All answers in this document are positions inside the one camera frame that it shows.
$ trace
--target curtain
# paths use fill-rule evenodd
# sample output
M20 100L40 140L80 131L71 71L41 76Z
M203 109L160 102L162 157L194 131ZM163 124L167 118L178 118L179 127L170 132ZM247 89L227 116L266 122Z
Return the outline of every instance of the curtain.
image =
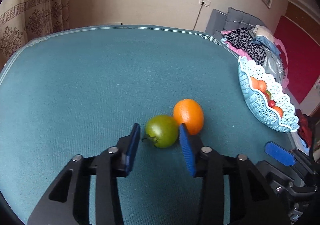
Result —
M30 40L69 29L69 0L3 0L0 4L0 61Z

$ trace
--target red fruit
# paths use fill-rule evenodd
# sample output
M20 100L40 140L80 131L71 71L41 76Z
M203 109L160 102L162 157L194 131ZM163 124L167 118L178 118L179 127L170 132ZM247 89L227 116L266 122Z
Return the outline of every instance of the red fruit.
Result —
M266 98L267 98L267 101L269 101L270 100L270 97L269 97L269 94L268 93L263 93L264 94L264 96L266 96Z
M273 99L271 99L268 101L268 105L269 107L274 107L276 105L276 102Z

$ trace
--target red wall panel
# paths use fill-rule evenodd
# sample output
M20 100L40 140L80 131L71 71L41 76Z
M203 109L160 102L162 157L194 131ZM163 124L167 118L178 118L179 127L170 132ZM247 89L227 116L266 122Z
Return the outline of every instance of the red wall panel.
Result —
M320 46L295 23L281 17L275 35L288 53L288 89L301 103L320 75Z

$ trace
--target white pillow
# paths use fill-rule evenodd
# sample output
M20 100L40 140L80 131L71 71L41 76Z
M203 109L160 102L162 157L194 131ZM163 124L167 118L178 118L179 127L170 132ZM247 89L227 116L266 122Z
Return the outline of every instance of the white pillow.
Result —
M272 32L266 28L265 26L258 26L256 25L255 29L254 29L254 34L255 36L264 36L265 38L267 38L270 42L274 43L275 42L275 38L273 37Z

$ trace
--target red cloth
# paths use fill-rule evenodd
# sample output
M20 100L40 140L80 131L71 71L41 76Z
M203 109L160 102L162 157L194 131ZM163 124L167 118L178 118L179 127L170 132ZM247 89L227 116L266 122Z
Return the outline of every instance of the red cloth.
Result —
M299 136L305 141L307 147L310 148L312 144L312 131L309 128L307 118L302 114L300 109L296 110L296 115L299 118L299 129L298 134Z
M275 35L288 53L290 80L288 89L301 103L320 75L320 46L300 27L281 17Z

